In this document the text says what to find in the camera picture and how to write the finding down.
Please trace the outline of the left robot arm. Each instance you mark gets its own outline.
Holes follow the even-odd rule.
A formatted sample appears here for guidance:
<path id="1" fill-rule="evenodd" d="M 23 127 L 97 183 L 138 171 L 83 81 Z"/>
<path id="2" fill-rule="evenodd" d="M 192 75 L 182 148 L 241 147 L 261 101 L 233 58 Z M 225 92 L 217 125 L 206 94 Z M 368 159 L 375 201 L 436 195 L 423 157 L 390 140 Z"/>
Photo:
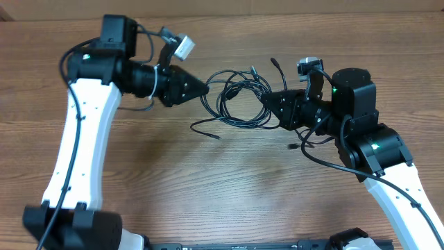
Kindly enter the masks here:
<path id="1" fill-rule="evenodd" d="M 105 15 L 101 34 L 69 49 L 60 59 L 67 86 L 67 116 L 57 161 L 39 206 L 27 206 L 25 229 L 39 249 L 149 249 L 145 235 L 123 227 L 102 209 L 102 177 L 110 127 L 122 96 L 159 99 L 166 107 L 201 97 L 200 79 L 171 64 L 185 60 L 194 41 L 162 27 L 158 62 L 135 60 L 137 37 L 146 29 L 123 15 Z"/>

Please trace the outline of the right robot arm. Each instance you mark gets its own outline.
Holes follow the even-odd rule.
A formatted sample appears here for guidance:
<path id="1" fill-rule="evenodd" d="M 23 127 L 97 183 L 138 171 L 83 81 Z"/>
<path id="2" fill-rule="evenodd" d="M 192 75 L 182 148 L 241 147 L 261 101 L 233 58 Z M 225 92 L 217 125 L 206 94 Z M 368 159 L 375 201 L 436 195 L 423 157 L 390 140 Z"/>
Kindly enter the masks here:
<path id="1" fill-rule="evenodd" d="M 286 130 L 309 129 L 301 151 L 310 160 L 350 172 L 373 195 L 405 249 L 442 249 L 443 223 L 421 185 L 413 156 L 401 136 L 378 121 L 376 87 L 365 69 L 345 68 L 328 78 L 332 98 L 322 99 L 327 75 L 305 72 L 307 88 L 263 94 L 261 102 Z M 341 165 L 310 155 L 311 135 L 335 140 Z"/>

